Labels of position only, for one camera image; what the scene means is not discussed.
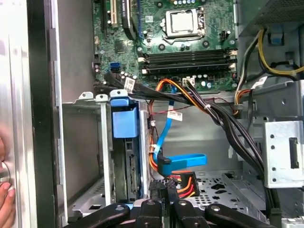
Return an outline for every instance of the white label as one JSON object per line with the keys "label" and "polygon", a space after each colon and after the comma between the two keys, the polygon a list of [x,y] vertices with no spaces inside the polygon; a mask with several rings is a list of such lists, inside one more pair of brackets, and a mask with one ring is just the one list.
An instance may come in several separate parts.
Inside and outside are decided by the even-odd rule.
{"label": "white label", "polygon": [[172,105],[169,106],[167,118],[177,120],[177,121],[182,121],[182,113],[176,112],[173,110],[174,107]]}
{"label": "white label", "polygon": [[132,93],[133,89],[134,89],[134,85],[135,85],[135,80],[129,77],[125,78],[125,83],[124,83],[124,89],[128,92],[128,93]]}
{"label": "white label", "polygon": [[153,16],[146,16],[145,21],[146,23],[153,23]]}
{"label": "white label", "polygon": [[258,86],[264,85],[265,81],[267,80],[267,76],[260,78],[254,85],[251,87],[251,89],[255,89]]}

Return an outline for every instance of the cable label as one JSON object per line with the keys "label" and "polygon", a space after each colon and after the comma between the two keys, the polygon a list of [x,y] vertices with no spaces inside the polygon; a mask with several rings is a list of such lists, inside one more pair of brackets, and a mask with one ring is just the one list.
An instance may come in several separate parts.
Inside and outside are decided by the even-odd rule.
{"label": "cable label", "polygon": [[167,118],[177,120],[177,121],[182,121],[182,113],[176,112],[173,110],[174,107],[172,105],[169,106],[168,108],[168,115]]}
{"label": "cable label", "polygon": [[264,85],[267,78],[268,78],[267,76],[260,78],[260,80],[258,80],[256,83],[254,83],[254,85],[251,87],[251,89],[255,89],[258,86]]}
{"label": "cable label", "polygon": [[135,80],[129,77],[125,78],[125,82],[124,82],[124,89],[128,92],[128,93],[132,93],[133,89],[134,89],[134,85],[135,85]]}

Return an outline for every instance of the side panel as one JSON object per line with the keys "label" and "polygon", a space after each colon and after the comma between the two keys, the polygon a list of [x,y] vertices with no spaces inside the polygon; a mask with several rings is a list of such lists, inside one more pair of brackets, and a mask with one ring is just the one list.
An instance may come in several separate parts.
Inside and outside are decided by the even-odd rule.
{"label": "side panel", "polygon": [[10,182],[16,189],[14,227],[36,228],[36,202],[40,201],[36,200],[37,147],[33,145],[36,132],[32,124],[35,111],[31,110],[32,53],[27,18],[27,1],[0,1],[0,137],[5,144]]}

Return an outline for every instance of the blue plastic latch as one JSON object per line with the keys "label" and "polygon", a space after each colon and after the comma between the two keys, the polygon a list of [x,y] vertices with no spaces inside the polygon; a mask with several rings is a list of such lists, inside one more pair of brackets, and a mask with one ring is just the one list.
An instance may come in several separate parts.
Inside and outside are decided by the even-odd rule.
{"label": "blue plastic latch", "polygon": [[113,112],[113,136],[114,138],[135,138],[138,136],[137,108],[124,112]]}
{"label": "blue plastic latch", "polygon": [[110,101],[111,107],[127,107],[129,106],[129,98],[116,98]]}

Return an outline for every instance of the green motherboard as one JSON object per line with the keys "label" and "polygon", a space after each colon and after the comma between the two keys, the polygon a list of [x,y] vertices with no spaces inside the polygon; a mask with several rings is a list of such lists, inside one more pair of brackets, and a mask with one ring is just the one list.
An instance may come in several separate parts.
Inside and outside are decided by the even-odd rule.
{"label": "green motherboard", "polygon": [[[123,28],[127,1],[135,39]],[[235,89],[233,0],[94,0],[93,11],[97,80],[117,63],[151,88],[170,78],[191,79],[200,92]]]}

